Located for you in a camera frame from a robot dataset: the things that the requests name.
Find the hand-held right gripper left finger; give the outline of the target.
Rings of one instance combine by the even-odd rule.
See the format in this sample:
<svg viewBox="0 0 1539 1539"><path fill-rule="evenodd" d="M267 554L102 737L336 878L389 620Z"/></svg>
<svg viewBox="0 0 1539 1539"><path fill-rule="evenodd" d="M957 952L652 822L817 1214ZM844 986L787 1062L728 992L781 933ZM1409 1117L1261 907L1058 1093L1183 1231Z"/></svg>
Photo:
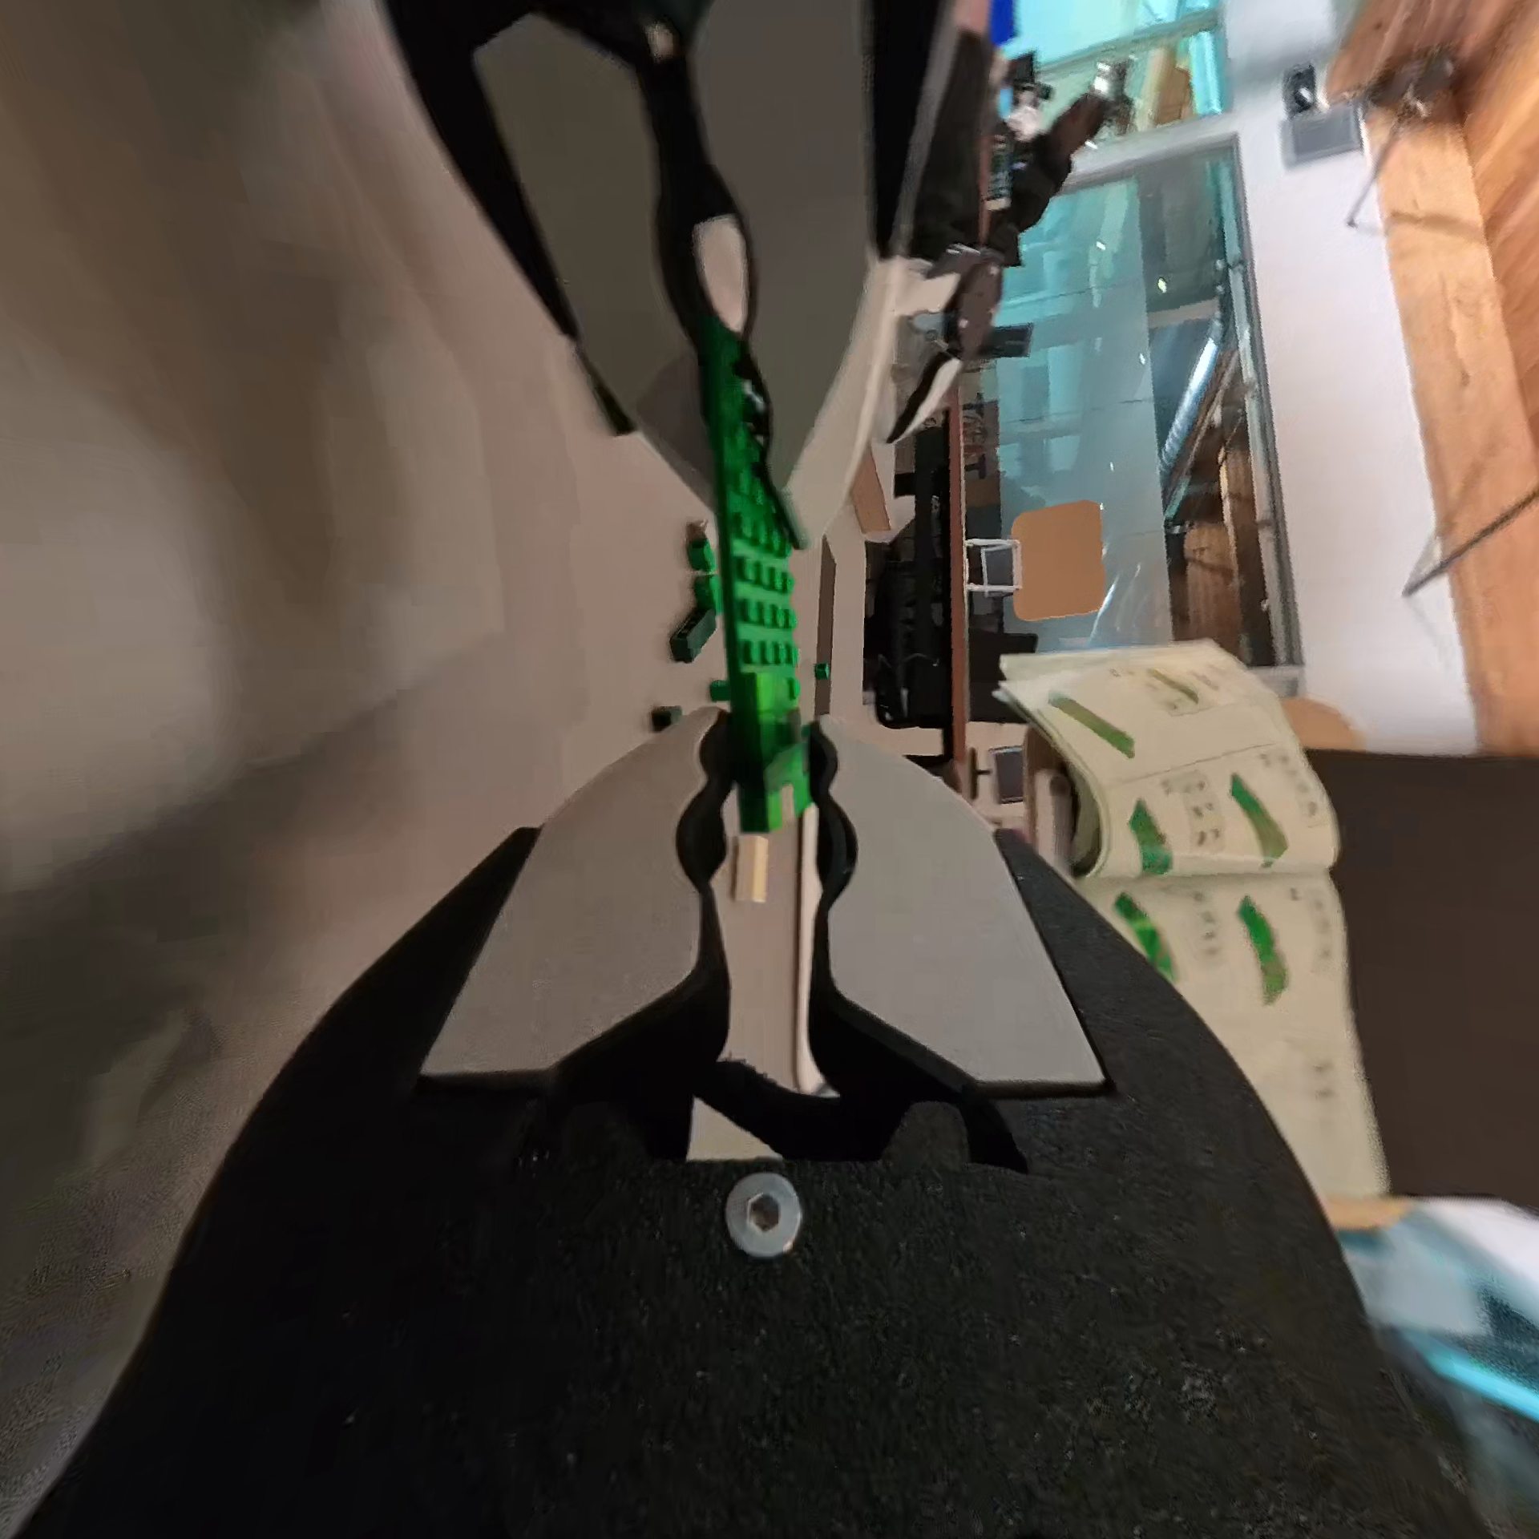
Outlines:
<svg viewBox="0 0 1539 1539"><path fill-rule="evenodd" d="M586 779L533 829L419 1083L615 1102L647 1150L687 1156L695 1075L728 1016L711 897L725 787L712 706Z"/></svg>

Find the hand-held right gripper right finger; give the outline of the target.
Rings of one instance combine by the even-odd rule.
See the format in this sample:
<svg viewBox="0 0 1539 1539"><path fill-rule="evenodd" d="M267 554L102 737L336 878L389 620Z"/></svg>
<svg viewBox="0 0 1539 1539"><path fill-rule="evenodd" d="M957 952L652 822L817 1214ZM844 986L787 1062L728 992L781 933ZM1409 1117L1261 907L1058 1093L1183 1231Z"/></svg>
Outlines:
<svg viewBox="0 0 1539 1539"><path fill-rule="evenodd" d="M839 721L813 723L807 773L807 1052L853 1143L880 1156L910 1107L942 1102L973 1167L1025 1169L1002 1102L1100 1093L1100 1062L991 822Z"/></svg>

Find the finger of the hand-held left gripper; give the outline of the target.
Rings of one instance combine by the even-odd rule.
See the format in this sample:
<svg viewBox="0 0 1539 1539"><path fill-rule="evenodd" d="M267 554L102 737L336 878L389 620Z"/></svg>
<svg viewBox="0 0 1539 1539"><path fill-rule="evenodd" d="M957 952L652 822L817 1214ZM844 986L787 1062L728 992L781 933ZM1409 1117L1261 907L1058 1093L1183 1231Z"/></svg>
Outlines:
<svg viewBox="0 0 1539 1539"><path fill-rule="evenodd" d="M657 253L647 96L680 58L620 61L531 3L389 0L410 86L491 236L570 342L596 415L711 487L696 360Z"/></svg>
<svg viewBox="0 0 1539 1539"><path fill-rule="evenodd" d="M837 513L892 404L910 225L957 58L957 3L725 0L695 39L702 143L751 253L771 479Z"/></svg>

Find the green toy brick plate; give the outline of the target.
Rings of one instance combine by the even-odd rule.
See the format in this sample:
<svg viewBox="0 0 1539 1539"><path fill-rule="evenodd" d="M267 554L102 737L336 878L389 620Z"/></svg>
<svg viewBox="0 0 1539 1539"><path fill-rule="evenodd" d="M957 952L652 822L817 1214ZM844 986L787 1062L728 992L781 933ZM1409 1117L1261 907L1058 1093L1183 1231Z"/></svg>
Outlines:
<svg viewBox="0 0 1539 1539"><path fill-rule="evenodd" d="M764 467L771 404L762 374L720 315L696 322L696 399L712 458L728 779L739 829L777 837L807 807L792 608L792 550L802 536Z"/></svg>

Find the grey desk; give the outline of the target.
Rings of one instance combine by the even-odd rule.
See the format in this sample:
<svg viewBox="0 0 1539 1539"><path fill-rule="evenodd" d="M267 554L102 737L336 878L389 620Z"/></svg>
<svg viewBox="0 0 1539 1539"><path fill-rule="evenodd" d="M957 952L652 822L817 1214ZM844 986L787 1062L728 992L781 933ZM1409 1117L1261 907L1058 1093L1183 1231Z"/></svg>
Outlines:
<svg viewBox="0 0 1539 1539"><path fill-rule="evenodd" d="M7 1532L317 1019L702 706L377 3L7 3Z"/></svg>

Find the open instruction booklet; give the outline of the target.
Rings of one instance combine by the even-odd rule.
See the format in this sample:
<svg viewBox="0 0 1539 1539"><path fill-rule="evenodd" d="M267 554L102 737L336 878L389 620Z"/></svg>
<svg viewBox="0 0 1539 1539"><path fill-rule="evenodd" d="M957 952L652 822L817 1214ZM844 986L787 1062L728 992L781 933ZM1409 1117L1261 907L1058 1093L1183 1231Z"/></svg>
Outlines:
<svg viewBox="0 0 1539 1539"><path fill-rule="evenodd" d="M1337 817L1283 696L1213 640L1002 664L1058 757L1077 892L1241 1062L1320 1198L1394 1191L1352 1009Z"/></svg>

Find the scattered small green bricks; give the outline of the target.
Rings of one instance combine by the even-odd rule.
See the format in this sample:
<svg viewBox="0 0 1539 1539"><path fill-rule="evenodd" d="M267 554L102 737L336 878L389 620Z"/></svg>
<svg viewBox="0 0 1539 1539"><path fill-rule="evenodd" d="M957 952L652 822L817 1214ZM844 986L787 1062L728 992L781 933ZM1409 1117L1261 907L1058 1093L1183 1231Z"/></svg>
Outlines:
<svg viewBox="0 0 1539 1539"><path fill-rule="evenodd" d="M695 576L720 576L720 550L702 525L687 525L680 568L687 568L687 603L695 603ZM800 597L800 711L802 721L822 721L837 706L837 550L827 539L817 539L817 554L792 550L792 597ZM720 628L702 640L696 656L712 656L720 635L725 635L725 597L720 597Z"/></svg>

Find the glass partition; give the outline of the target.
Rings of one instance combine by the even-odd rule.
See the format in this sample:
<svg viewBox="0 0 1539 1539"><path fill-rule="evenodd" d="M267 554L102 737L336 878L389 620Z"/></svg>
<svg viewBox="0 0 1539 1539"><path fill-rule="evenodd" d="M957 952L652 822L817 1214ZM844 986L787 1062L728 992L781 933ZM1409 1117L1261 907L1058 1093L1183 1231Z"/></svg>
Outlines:
<svg viewBox="0 0 1539 1539"><path fill-rule="evenodd" d="M1096 615L1016 623L973 597L973 640L1091 649L1220 640L1242 666L1301 674L1293 554L1241 152L1199 147L1068 189L1025 230L975 374L980 491L967 536L1016 508L1100 505Z"/></svg>

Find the tan rounded board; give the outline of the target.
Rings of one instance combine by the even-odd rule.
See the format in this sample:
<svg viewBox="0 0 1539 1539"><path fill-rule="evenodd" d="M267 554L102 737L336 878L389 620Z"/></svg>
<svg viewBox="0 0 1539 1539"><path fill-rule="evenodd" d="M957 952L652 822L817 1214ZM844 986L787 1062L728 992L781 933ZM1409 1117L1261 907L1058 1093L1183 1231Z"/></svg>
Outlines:
<svg viewBox="0 0 1539 1539"><path fill-rule="evenodd" d="M1070 500L1044 508L1015 513L1016 545L1016 582L1015 582L1015 620L1080 620L1100 608L1109 570L1100 570L1100 505Z"/></svg>

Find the dark brown panel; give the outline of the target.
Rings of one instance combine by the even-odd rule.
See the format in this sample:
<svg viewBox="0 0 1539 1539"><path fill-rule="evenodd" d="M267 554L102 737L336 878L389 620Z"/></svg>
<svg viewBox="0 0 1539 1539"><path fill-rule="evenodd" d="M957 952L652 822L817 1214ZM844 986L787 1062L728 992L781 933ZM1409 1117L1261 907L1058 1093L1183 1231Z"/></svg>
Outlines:
<svg viewBox="0 0 1539 1539"><path fill-rule="evenodd" d="M1539 1208L1539 760L1308 760L1394 1191Z"/></svg>

